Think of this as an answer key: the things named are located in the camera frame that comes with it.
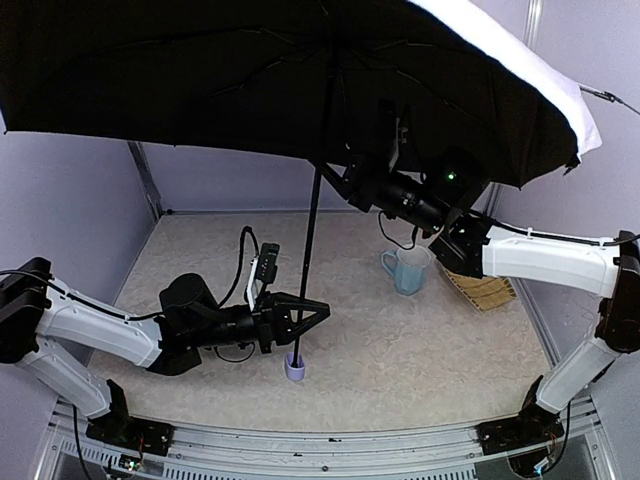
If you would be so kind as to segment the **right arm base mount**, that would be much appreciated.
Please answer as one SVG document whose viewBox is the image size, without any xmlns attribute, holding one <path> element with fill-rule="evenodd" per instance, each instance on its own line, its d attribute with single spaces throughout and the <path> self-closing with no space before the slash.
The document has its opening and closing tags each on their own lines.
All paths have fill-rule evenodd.
<svg viewBox="0 0 640 480">
<path fill-rule="evenodd" d="M 484 455 L 543 443 L 553 436 L 562 437 L 565 433 L 562 423 L 557 419 L 545 424 L 525 421 L 517 416 L 480 423 L 476 432 Z"/>
</svg>

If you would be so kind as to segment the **lavender folding umbrella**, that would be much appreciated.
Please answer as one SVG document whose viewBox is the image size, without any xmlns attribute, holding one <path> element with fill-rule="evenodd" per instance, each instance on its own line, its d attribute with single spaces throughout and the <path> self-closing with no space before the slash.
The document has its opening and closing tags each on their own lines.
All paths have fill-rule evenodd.
<svg viewBox="0 0 640 480">
<path fill-rule="evenodd" d="M 395 170 L 420 180 L 455 149 L 488 185 L 522 187 L 601 145 L 584 92 L 470 1 L 1 5 L 12 132 L 323 160 L 342 174 L 352 156 L 378 156 L 384 98 L 410 109 Z"/>
</svg>

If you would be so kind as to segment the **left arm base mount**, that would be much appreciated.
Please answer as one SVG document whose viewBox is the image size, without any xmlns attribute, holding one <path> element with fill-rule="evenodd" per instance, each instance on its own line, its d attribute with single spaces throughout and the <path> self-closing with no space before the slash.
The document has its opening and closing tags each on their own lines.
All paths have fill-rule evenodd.
<svg viewBox="0 0 640 480">
<path fill-rule="evenodd" d="M 169 423 L 131 417 L 123 427 L 103 426 L 97 420 L 90 420 L 86 436 L 108 445 L 165 457 L 174 430 Z"/>
</svg>

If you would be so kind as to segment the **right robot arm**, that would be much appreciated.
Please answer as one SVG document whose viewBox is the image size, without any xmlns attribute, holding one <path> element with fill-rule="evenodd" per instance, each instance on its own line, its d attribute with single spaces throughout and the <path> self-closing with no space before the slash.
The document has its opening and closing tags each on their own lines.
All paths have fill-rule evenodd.
<svg viewBox="0 0 640 480">
<path fill-rule="evenodd" d="M 424 236 L 449 271 L 463 276 L 510 277 L 576 288 L 598 295 L 600 321 L 587 337 L 530 388 L 517 419 L 554 421 L 569 402 L 623 354 L 639 349 L 639 245 L 622 231 L 615 239 L 542 233 L 503 224 L 472 210 L 489 183 L 482 166 L 451 149 L 414 180 L 375 155 L 354 155 L 343 174 L 315 163 L 339 195 L 361 211 L 376 206 Z"/>
</svg>

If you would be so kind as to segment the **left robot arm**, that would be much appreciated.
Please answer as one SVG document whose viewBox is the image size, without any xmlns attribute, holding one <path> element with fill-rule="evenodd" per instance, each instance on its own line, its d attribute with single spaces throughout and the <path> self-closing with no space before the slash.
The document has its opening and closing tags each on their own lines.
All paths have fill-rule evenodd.
<svg viewBox="0 0 640 480">
<path fill-rule="evenodd" d="M 200 365 L 201 348 L 254 344 L 268 353 L 295 342 L 330 315 L 328 304 L 284 292 L 225 307 L 200 275 L 187 273 L 161 291 L 159 312 L 135 316 L 69 288 L 50 268 L 48 260 L 35 257 L 2 271 L 1 361 L 31 372 L 91 424 L 115 432 L 133 422 L 123 389 L 91 374 L 58 340 L 177 376 Z"/>
</svg>

